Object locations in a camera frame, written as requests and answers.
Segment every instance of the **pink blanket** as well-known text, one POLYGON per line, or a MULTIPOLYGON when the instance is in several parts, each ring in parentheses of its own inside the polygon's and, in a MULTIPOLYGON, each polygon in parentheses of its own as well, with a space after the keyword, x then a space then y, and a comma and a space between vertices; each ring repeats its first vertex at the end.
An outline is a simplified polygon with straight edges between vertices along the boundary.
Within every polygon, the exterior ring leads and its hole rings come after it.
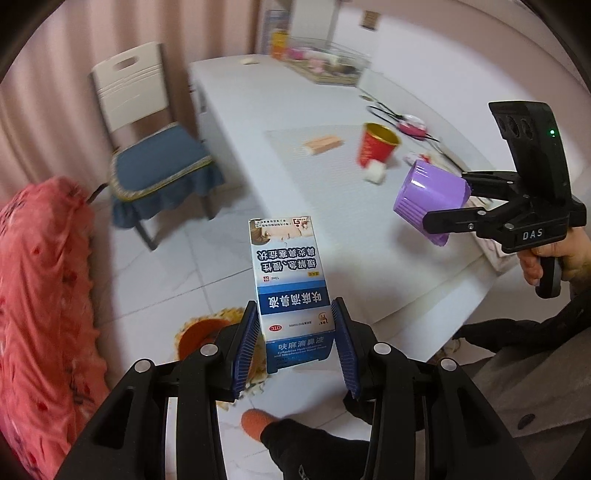
POLYGON ((53 479, 108 394, 85 199, 58 177, 29 185, 0 211, 0 430, 40 480, 53 479))

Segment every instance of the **pink curtain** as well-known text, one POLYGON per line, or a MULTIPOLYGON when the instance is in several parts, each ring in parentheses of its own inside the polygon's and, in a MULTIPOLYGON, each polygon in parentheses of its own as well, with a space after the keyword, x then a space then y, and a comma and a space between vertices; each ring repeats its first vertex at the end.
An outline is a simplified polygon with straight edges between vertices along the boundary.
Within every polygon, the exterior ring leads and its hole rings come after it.
POLYGON ((106 181, 111 152, 87 76, 95 64, 137 45, 164 43, 174 109, 196 134, 187 65, 250 53, 258 5, 66 0, 0 84, 0 205, 27 183, 53 175, 67 175, 89 190, 106 181))

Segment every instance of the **hand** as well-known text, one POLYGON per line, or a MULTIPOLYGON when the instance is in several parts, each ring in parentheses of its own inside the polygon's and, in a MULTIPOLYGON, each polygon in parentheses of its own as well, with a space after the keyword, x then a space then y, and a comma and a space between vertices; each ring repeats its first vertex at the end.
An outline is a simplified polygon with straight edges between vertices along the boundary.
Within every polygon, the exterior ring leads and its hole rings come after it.
POLYGON ((543 270, 538 257, 560 258, 562 279, 571 282, 576 291, 591 285, 591 240, 583 228, 573 228, 564 240, 523 250, 517 256, 525 280, 530 285, 538 285, 542 278, 543 270))

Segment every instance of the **white chair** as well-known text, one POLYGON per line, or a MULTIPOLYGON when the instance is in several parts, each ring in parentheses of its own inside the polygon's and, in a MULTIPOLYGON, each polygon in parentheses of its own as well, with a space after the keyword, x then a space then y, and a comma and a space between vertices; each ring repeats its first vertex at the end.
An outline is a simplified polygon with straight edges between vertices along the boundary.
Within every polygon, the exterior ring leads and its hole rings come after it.
POLYGON ((223 176, 204 145, 175 121, 170 105, 161 44, 151 42, 95 65, 90 79, 107 138, 113 148, 109 185, 113 223, 135 228, 151 250, 155 242, 141 220, 180 205, 196 192, 208 218, 209 192, 223 176), (171 123, 130 147, 119 149, 113 133, 152 113, 168 109, 171 123))

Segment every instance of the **chair leg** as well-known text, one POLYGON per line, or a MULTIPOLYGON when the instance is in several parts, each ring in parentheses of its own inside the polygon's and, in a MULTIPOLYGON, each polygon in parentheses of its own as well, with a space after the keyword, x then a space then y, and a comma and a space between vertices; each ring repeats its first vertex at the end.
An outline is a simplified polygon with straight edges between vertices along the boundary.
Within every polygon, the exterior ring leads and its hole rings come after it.
POLYGON ((209 220, 212 220, 216 214, 213 211, 213 206, 212 206, 212 199, 209 195, 205 195, 205 197, 200 197, 201 198, 201 205, 203 206, 203 210, 205 210, 205 215, 207 215, 207 218, 209 220))
POLYGON ((144 243, 148 246, 148 248, 152 252, 154 250, 156 250, 156 247, 158 245, 156 245, 156 243, 154 242, 154 240, 152 240, 150 238, 150 236, 148 235, 148 232, 146 232, 146 229, 142 225, 142 222, 140 222, 139 220, 136 220, 135 221, 135 227, 134 228, 137 230, 137 232, 139 233, 140 237, 142 238, 142 240, 144 241, 144 243))

